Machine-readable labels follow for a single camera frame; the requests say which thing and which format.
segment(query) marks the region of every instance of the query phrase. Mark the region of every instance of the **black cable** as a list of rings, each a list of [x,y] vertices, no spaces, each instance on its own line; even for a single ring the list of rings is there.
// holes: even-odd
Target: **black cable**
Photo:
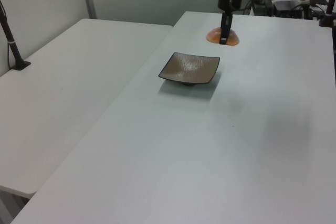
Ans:
[[[304,4],[299,4],[299,5],[297,5],[297,6],[294,6],[291,10],[294,10],[295,8],[298,8],[299,6],[303,6]]]
[[[325,14],[325,11],[318,5],[316,5],[317,8],[320,8],[321,11],[323,11],[323,14]]]
[[[247,4],[245,5],[245,8],[248,6],[249,3],[251,3],[251,0],[249,0],[249,1],[247,2]]]

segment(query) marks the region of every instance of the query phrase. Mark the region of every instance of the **desk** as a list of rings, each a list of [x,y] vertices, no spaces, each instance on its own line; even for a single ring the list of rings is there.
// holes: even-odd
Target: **desk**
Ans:
[[[83,19],[3,75],[0,190],[30,198],[170,30]]]
[[[229,47],[220,19],[185,13],[13,224],[335,223],[331,29],[235,16]],[[219,56],[211,83],[157,77],[175,51]]]

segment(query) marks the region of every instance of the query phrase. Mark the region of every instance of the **floor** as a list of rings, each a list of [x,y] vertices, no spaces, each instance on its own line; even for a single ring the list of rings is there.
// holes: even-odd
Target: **floor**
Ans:
[[[10,224],[27,203],[26,198],[0,191],[0,224]]]

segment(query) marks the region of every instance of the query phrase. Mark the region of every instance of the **square plate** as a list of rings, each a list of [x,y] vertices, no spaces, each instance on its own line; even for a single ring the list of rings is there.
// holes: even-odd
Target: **square plate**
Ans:
[[[186,55],[175,52],[159,74],[160,78],[183,84],[206,84],[214,77],[219,57]]]

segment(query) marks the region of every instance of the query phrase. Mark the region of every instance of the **black pole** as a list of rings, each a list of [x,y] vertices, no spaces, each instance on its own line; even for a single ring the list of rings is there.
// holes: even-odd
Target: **black pole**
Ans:
[[[320,20],[320,26],[333,27],[334,19],[332,17],[332,10],[334,8],[335,0],[329,0],[326,15]]]
[[[13,38],[13,34],[11,32],[11,29],[9,28],[8,22],[7,22],[7,17],[5,14],[5,10],[3,10],[2,3],[0,1],[0,23],[2,26],[2,29],[4,30],[4,33],[7,38],[7,42],[9,43],[9,46],[11,47],[11,50],[13,52],[13,56],[15,58],[15,67],[12,69],[15,70],[23,70],[27,66],[30,65],[30,62],[24,61],[20,55],[20,52],[16,46],[15,40]]]

